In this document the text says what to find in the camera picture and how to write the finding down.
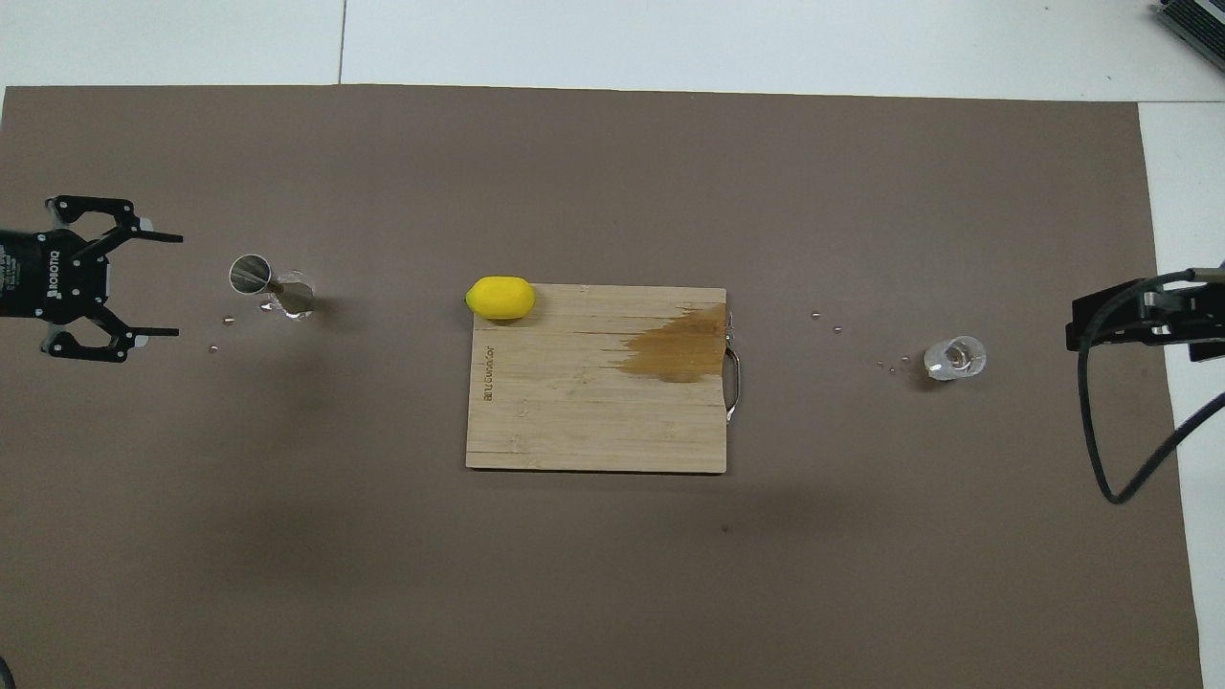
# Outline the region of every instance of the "clear glass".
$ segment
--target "clear glass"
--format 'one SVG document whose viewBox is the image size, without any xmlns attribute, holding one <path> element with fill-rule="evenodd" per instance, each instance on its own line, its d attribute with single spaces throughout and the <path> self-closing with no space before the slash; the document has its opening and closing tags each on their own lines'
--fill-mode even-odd
<svg viewBox="0 0 1225 689">
<path fill-rule="evenodd" d="M 927 375 L 936 380 L 960 380 L 982 373 L 987 349 L 976 338 L 960 335 L 929 347 L 922 363 Z"/>
<path fill-rule="evenodd" d="M 230 266 L 230 287 L 239 294 L 267 294 L 260 310 L 281 311 L 301 320 L 315 309 L 315 283 L 301 271 L 289 271 L 273 278 L 272 266 L 257 254 L 239 256 Z"/>
<path fill-rule="evenodd" d="M 311 315 L 315 309 L 315 284 L 301 271 L 289 271 L 272 282 L 279 291 L 268 292 L 266 311 L 281 311 L 293 320 Z"/>
</svg>

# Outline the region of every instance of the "liquid stain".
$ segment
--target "liquid stain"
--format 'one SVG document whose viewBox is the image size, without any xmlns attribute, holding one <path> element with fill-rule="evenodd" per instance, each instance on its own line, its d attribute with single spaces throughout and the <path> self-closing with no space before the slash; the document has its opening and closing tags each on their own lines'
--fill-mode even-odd
<svg viewBox="0 0 1225 689">
<path fill-rule="evenodd" d="M 617 368 L 664 383 L 697 383 L 703 375 L 723 375 L 728 308 L 685 309 L 668 324 L 635 336 L 632 352 Z"/>
</svg>

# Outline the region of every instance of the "toy lemon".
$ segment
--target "toy lemon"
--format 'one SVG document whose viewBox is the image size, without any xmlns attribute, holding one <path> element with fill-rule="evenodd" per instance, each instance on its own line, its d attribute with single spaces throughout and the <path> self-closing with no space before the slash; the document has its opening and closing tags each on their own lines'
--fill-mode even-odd
<svg viewBox="0 0 1225 689">
<path fill-rule="evenodd" d="M 463 298 L 472 313 L 488 320 L 513 320 L 535 305 L 535 289 L 522 277 L 491 275 L 477 281 Z"/>
</svg>

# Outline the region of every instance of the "white table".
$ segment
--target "white table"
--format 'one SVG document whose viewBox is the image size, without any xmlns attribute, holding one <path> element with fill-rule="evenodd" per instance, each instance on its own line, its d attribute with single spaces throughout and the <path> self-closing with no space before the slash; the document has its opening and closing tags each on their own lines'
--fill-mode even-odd
<svg viewBox="0 0 1225 689">
<path fill-rule="evenodd" d="M 1159 26 L 1154 4 L 4 0 L 0 86 L 445 83 L 1134 101 L 1159 268 L 1218 265 L 1225 74 Z M 1178 421 L 1225 390 L 1225 360 L 1192 365 L 1183 347 L 1171 347 L 1166 363 Z M 1216 688 L 1225 688 L 1223 449 L 1225 418 L 1216 418 L 1178 459 L 1204 683 Z M 1085 499 L 1099 499 L 1089 481 Z"/>
</svg>

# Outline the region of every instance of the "wooden cutting board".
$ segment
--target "wooden cutting board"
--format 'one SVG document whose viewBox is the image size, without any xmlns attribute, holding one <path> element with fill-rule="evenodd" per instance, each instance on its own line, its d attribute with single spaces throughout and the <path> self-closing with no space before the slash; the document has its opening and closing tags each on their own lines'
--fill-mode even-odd
<svg viewBox="0 0 1225 689">
<path fill-rule="evenodd" d="M 726 291 L 533 287 L 526 318 L 474 318 L 469 467 L 726 471 Z"/>
</svg>

